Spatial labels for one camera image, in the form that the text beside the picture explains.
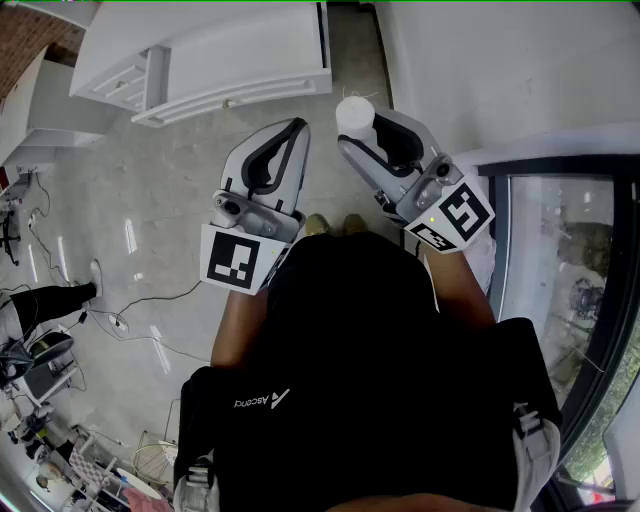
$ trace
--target white cabinet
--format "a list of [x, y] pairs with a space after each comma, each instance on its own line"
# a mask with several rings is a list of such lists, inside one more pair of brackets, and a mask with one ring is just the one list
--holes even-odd
[[[324, 3], [189, 6], [176, 17], [175, 4], [103, 4], [71, 93], [161, 127], [220, 108], [331, 92]], [[116, 47], [98, 44], [116, 26]]]
[[117, 109], [70, 98], [73, 69], [44, 60], [29, 64], [0, 105], [0, 165], [37, 166], [56, 148], [86, 146], [109, 129]]

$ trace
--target glass door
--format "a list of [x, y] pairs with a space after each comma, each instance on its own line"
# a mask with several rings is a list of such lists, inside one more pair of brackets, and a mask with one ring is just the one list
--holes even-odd
[[609, 272], [613, 183], [511, 178], [502, 319], [529, 318], [562, 408], [586, 357]]
[[478, 167], [496, 211], [490, 302], [533, 322], [563, 414], [560, 465], [532, 510], [620, 498], [603, 435], [640, 370], [638, 169], [636, 155]]

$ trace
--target brick wall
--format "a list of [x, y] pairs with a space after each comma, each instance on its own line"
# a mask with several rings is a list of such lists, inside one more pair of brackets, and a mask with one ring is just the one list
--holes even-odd
[[84, 30], [48, 14], [0, 4], [0, 99], [47, 45], [47, 59], [73, 66]]

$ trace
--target window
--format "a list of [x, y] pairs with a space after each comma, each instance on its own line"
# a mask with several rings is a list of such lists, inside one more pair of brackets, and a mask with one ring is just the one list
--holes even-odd
[[502, 318], [531, 319], [558, 405], [586, 358], [609, 272], [611, 181], [511, 178]]
[[[640, 370], [640, 315], [636, 318], [629, 344], [615, 372], [611, 386], [586, 429], [564, 459], [569, 476], [579, 482], [611, 487], [611, 467], [602, 435], [615, 417]], [[597, 492], [581, 491], [585, 503], [607, 500]]]

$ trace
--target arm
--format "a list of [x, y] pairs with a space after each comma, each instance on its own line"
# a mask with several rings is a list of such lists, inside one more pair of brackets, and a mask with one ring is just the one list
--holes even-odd
[[211, 366], [241, 366], [267, 317], [267, 290], [230, 292], [211, 352]]
[[422, 244], [429, 263], [440, 312], [464, 327], [477, 330], [496, 323], [489, 300], [462, 252], [440, 254]]

